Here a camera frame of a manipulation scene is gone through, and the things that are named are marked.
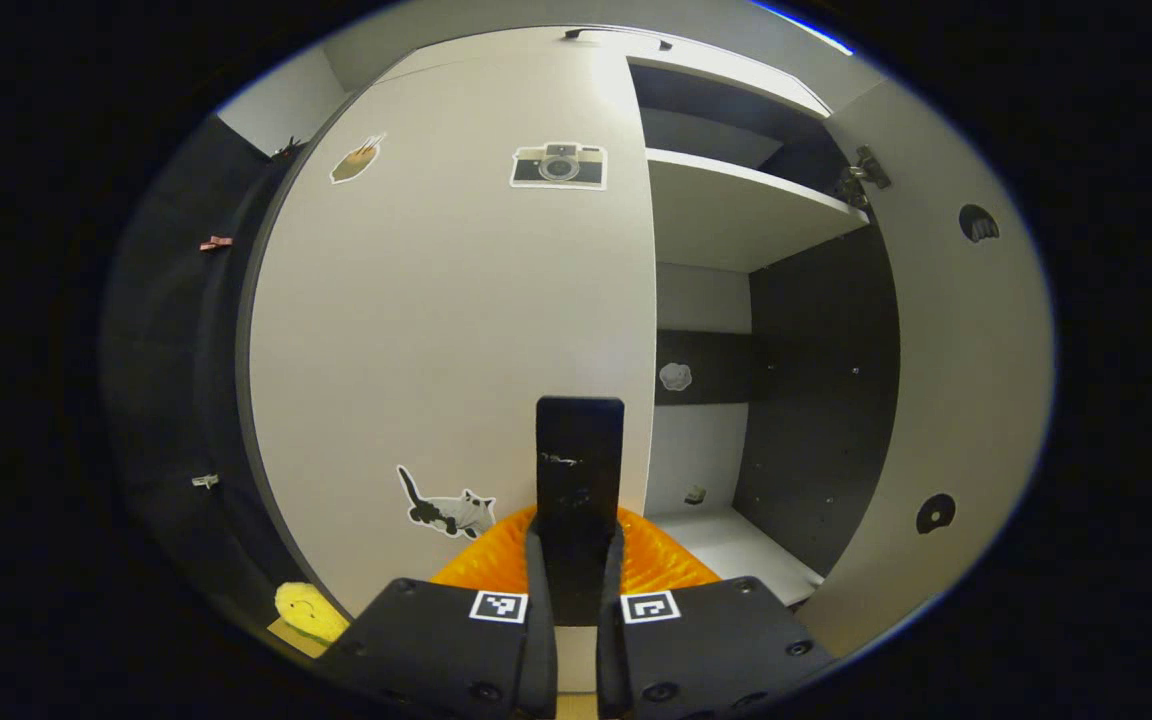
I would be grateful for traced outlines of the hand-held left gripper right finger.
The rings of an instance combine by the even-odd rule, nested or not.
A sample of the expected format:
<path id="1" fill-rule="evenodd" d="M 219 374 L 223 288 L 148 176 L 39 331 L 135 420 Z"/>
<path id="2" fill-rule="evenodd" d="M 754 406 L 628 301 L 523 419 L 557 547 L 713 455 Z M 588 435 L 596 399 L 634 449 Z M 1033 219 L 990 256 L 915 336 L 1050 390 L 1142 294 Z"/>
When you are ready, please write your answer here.
<path id="1" fill-rule="evenodd" d="M 617 511 L 596 632 L 602 719 L 776 719 L 835 655 L 753 575 L 732 579 Z"/>

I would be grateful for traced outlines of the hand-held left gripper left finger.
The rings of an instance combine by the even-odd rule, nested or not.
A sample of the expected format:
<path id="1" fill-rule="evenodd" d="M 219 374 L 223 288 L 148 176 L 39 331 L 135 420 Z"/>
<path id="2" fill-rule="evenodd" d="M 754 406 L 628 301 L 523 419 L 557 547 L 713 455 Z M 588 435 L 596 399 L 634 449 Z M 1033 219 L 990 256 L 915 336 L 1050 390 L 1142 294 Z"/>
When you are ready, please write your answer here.
<path id="1" fill-rule="evenodd" d="M 314 670 L 370 719 L 552 719 L 556 624 L 535 509 L 472 541 L 433 582 L 392 579 Z"/>

